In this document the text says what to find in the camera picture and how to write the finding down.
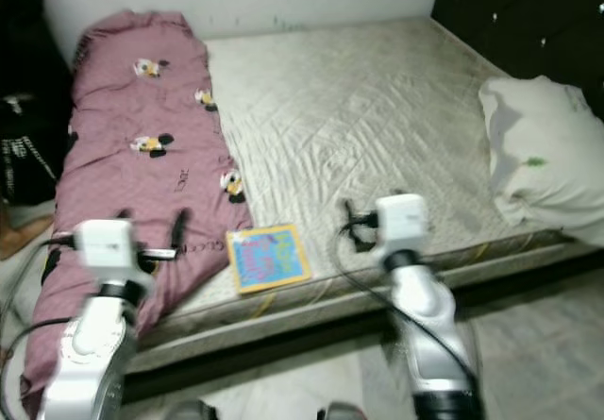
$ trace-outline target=white pillow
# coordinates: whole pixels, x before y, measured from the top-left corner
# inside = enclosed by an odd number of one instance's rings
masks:
[[[491,78],[478,96],[495,204],[508,222],[604,246],[604,124],[581,90],[544,76]]]

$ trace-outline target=bed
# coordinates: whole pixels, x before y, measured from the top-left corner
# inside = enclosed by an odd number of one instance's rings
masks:
[[[254,224],[296,224],[312,278],[241,297],[226,268],[144,331],[130,372],[379,309],[330,261],[343,198],[369,210],[395,189],[423,195],[432,230],[426,260],[451,286],[594,251],[556,230],[509,227],[499,216],[477,92],[503,73],[435,21],[207,47],[222,132]],[[385,288],[366,255],[343,246],[340,258],[367,284]]]

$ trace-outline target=book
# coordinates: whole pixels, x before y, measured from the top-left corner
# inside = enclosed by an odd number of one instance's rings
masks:
[[[226,245],[240,294],[310,278],[309,263],[293,224],[231,231],[226,234]]]

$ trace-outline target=pink blanket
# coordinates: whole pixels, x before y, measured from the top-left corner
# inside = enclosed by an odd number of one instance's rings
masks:
[[[227,266],[225,233],[252,221],[211,99],[206,47],[180,14],[111,16],[85,33],[78,50],[75,143],[57,190],[55,234],[129,209],[138,240],[165,248],[177,213],[192,212],[186,251],[160,267],[157,290],[140,309],[144,334]],[[94,291],[77,254],[61,249],[34,322],[77,315]],[[29,338],[22,395],[32,418],[63,329],[44,328]]]

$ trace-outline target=black tufted headboard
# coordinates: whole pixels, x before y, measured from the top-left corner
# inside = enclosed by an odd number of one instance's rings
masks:
[[[581,87],[604,118],[604,0],[436,0],[432,17],[511,76]]]

